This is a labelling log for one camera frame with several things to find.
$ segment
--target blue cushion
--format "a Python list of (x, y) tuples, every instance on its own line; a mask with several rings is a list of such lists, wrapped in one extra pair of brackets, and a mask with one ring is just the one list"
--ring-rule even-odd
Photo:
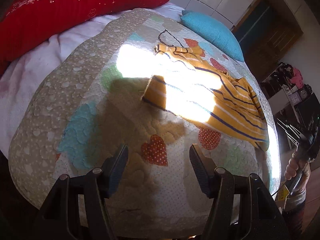
[(221, 22), (203, 13), (182, 11), (181, 23), (222, 50), (229, 57), (244, 62), (238, 41)]

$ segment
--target floor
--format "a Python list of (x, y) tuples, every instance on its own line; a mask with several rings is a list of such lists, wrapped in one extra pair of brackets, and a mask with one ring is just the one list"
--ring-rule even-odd
[(25, 239), (37, 212), (38, 209), (31, 205), (14, 186), (8, 160), (0, 151), (0, 239), (16, 239), (3, 236), (4, 224), (9, 224), (17, 238)]

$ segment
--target black clamp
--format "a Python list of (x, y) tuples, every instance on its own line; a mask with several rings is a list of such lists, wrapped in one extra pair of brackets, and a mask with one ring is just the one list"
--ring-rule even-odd
[[(201, 191), (214, 198), (201, 240), (290, 239), (278, 207), (257, 174), (232, 175), (216, 167), (196, 144), (190, 147), (189, 157)], [(240, 211), (238, 223), (231, 225), (234, 194), (240, 194)]]
[(34, 223), (32, 240), (83, 239), (78, 195), (84, 195), (86, 216), (92, 240), (116, 240), (104, 198), (116, 192), (128, 160), (128, 147), (84, 176), (70, 178), (62, 174), (42, 204)]

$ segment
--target screw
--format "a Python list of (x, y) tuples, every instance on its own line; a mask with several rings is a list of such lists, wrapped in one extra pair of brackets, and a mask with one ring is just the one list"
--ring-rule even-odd
[(94, 174), (99, 174), (100, 172), (102, 172), (102, 169), (101, 169), (101, 168), (94, 168), (94, 169), (92, 170), (92, 172), (93, 172)]
[(219, 174), (225, 174), (226, 173), (226, 170), (222, 167), (218, 167), (216, 168), (216, 172), (219, 173)]
[(65, 179), (67, 179), (68, 178), (68, 175), (67, 174), (62, 174), (62, 175), (60, 175), (60, 177), (59, 177), (59, 179), (61, 179), (61, 180), (65, 180)]
[(255, 173), (250, 174), (251, 179), (257, 180), (259, 179), (259, 176)]

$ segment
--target heart pattern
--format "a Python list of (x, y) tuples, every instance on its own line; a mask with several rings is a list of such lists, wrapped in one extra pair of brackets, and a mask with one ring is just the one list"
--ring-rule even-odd
[(215, 149), (220, 142), (221, 133), (200, 127), (198, 139), (202, 147), (207, 150)]
[[(186, 41), (187, 45), (191, 48), (191, 47), (196, 47), (199, 46), (199, 42), (192, 40), (192, 39), (186, 39), (184, 38), (184, 40)], [(202, 49), (202, 54), (200, 55), (200, 57), (205, 57), (205, 53), (204, 50)]]
[(58, 154), (56, 155), (56, 162), (57, 162), (58, 159), (60, 158), (60, 155), (61, 155), (61, 153), (58, 153)]
[(220, 70), (223, 73), (227, 73), (227, 70), (225, 69), (224, 66), (222, 66), (218, 61), (216, 61), (214, 58), (210, 58), (210, 62), (212, 66), (214, 66), (216, 69)]
[(164, 140), (154, 134), (150, 137), (150, 143), (141, 145), (142, 157), (151, 164), (168, 166), (167, 148)]

